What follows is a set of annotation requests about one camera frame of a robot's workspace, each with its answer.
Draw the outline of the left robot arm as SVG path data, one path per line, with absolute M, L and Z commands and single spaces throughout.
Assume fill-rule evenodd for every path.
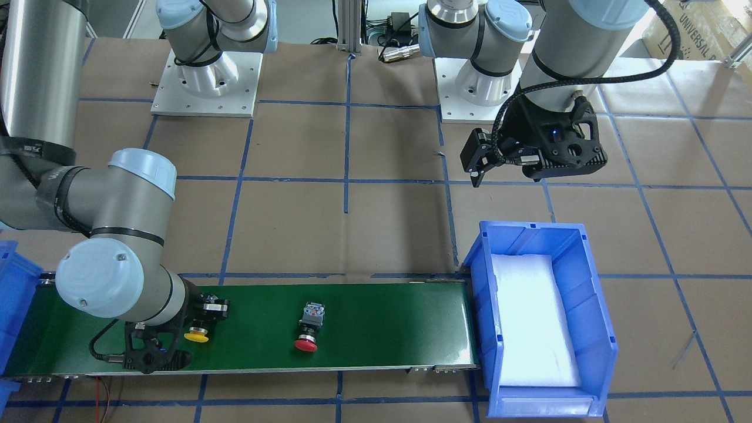
M 513 91 L 492 100 L 492 129 L 473 129 L 460 153 L 474 187 L 495 167 L 520 166 L 528 179 L 586 176 L 609 157 L 589 96 L 609 70 L 645 1 L 542 1 L 542 26 Z M 418 11 L 427 57 L 464 59 L 476 78 L 503 80 L 533 33 L 516 1 L 427 1 Z

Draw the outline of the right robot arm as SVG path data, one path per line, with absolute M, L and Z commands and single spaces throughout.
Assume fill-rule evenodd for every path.
M 12 1 L 2 56 L 2 228 L 80 232 L 56 286 L 98 318 L 183 321 L 195 296 L 161 265 L 177 171 L 142 148 L 107 169 L 75 165 L 86 1 Z M 172 61 L 158 115 L 251 117 L 261 54 L 278 43 L 274 1 L 158 1 Z

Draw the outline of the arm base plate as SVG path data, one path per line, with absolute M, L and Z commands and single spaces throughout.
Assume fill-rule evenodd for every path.
M 518 87 L 523 76 L 519 59 L 505 59 L 499 66 L 481 67 L 475 57 L 435 59 L 441 117 L 444 122 L 492 124 L 499 108 Z
M 260 80 L 262 53 L 223 52 L 201 68 L 176 65 L 174 53 L 154 96 L 154 115 L 252 118 Z

